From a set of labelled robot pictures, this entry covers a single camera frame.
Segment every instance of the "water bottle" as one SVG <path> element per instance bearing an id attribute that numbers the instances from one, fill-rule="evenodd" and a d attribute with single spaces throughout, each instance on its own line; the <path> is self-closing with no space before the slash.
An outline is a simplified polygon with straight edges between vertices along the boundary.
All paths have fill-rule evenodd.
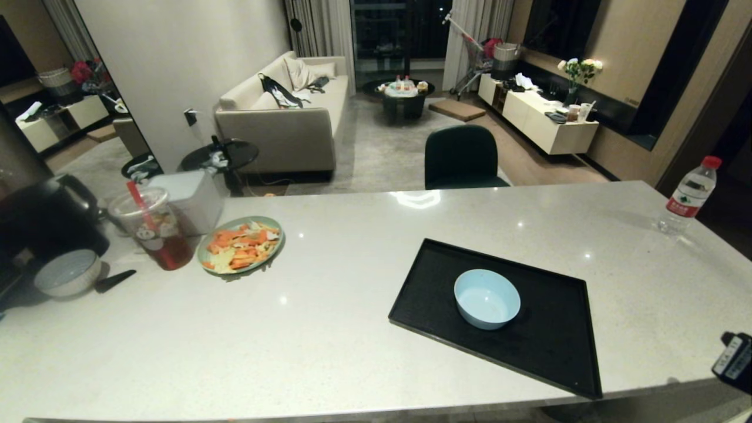
<path id="1" fill-rule="evenodd" d="M 717 180 L 715 171 L 720 163 L 718 157 L 707 156 L 699 168 L 684 176 L 658 217 L 661 232 L 678 235 L 685 231 L 713 192 Z"/>

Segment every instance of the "side table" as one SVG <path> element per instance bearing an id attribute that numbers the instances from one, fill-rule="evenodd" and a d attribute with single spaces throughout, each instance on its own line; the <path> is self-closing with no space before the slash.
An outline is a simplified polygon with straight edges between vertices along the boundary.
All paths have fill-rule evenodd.
<path id="1" fill-rule="evenodd" d="M 225 177 L 225 185 L 230 190 L 230 196 L 243 196 L 243 186 L 238 169 L 253 162 L 259 156 L 257 146 L 237 139 L 223 140 L 222 144 L 227 152 L 227 167 L 218 169 Z M 191 151 L 180 162 L 180 168 L 184 171 L 202 169 L 211 166 L 211 154 L 216 147 L 207 145 L 198 150 Z"/>

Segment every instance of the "chopped carrots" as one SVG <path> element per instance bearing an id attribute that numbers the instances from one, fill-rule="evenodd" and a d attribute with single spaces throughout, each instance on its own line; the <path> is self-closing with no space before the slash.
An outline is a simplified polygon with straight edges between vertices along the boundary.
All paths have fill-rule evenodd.
<path id="1" fill-rule="evenodd" d="M 218 230 L 212 235 L 212 240 L 206 246 L 206 249 L 216 255 L 227 251 L 229 248 L 234 248 L 232 259 L 229 262 L 229 268 L 233 270 L 264 261 L 278 243 L 278 240 L 269 240 L 267 231 L 279 235 L 280 230 L 266 225 L 260 224 L 260 226 L 261 229 L 255 231 L 251 230 L 249 224 L 242 224 L 238 230 Z M 214 269 L 211 262 L 203 262 L 202 264 L 209 269 Z"/>

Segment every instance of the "wooden floor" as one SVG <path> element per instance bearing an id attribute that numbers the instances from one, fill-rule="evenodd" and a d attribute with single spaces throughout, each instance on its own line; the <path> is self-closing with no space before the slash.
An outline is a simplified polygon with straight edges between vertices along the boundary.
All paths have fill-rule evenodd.
<path id="1" fill-rule="evenodd" d="M 44 162 L 50 168 L 52 173 L 57 173 L 63 166 L 76 160 L 87 151 L 99 145 L 98 142 L 91 138 L 83 137 L 78 141 L 72 142 L 57 153 L 49 156 Z"/>
<path id="2" fill-rule="evenodd" d="M 463 103 L 486 110 L 468 124 L 488 128 L 496 138 L 499 166 L 514 185 L 589 184 L 608 182 L 597 170 L 571 154 L 549 156 L 517 131 L 477 95 L 462 96 Z"/>

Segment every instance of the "white box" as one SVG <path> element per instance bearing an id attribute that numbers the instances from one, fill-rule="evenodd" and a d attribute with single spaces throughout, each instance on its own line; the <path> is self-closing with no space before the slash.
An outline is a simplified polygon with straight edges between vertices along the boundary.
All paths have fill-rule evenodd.
<path id="1" fill-rule="evenodd" d="M 185 235 L 204 235 L 217 225 L 224 201 L 206 171 L 157 175 L 149 186 L 162 187 L 170 193 L 170 204 Z"/>

